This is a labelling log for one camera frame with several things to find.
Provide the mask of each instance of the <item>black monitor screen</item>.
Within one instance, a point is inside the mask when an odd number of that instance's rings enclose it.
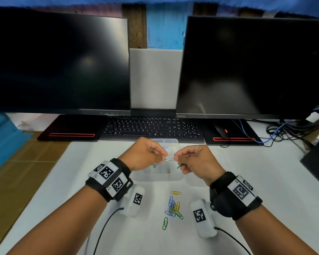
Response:
[[[130,105],[127,19],[0,8],[0,111]]]
[[[319,20],[188,18],[177,114],[297,119],[318,103]]]

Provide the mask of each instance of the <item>white desk surface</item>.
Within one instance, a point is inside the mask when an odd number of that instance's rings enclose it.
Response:
[[[267,135],[264,124],[251,123],[251,126],[260,137]],[[29,230],[79,190],[84,185],[88,172],[97,164],[102,160],[118,157],[132,143],[127,141],[71,143],[1,243],[0,255],[6,254]],[[234,174],[241,174],[250,182],[264,201],[263,204],[319,253],[319,182],[299,162],[304,155],[302,148],[297,147],[292,141],[283,141],[274,143],[271,148],[210,146],[210,149],[215,154],[221,152],[224,161],[227,161],[225,169]],[[148,188],[160,187],[157,184],[150,184]],[[200,192],[200,197],[208,198],[207,188],[195,189],[196,193]],[[94,227],[91,235],[94,240],[89,242],[88,255],[92,254],[97,235],[115,206],[116,204],[111,202]],[[217,226],[231,233],[240,242],[245,242],[231,219],[219,216]],[[223,237],[213,247],[217,249],[219,243],[222,245],[221,242],[226,242],[227,246],[237,246],[235,242]],[[236,254],[245,254],[241,248],[236,250]],[[85,245],[78,254],[84,253]]]

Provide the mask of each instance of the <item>black keyboard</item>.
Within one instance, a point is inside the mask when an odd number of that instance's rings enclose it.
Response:
[[[204,143],[195,119],[110,116],[101,140],[177,139],[180,143]]]

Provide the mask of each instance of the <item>plastic box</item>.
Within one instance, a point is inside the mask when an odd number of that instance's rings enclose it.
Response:
[[[160,165],[151,165],[144,170],[132,172],[131,179],[146,182],[181,180],[184,174],[174,161],[174,154],[181,149],[179,141],[177,139],[153,139],[153,141],[158,142],[168,152],[167,160]]]

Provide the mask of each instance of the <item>monitor base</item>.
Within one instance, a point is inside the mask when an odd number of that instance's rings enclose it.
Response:
[[[242,130],[235,124],[238,120],[231,119],[206,119],[204,120],[203,135],[207,145],[219,146],[261,146],[252,139],[261,141],[249,124],[242,120],[246,136]]]
[[[59,115],[38,140],[98,141],[107,120],[104,115]]]

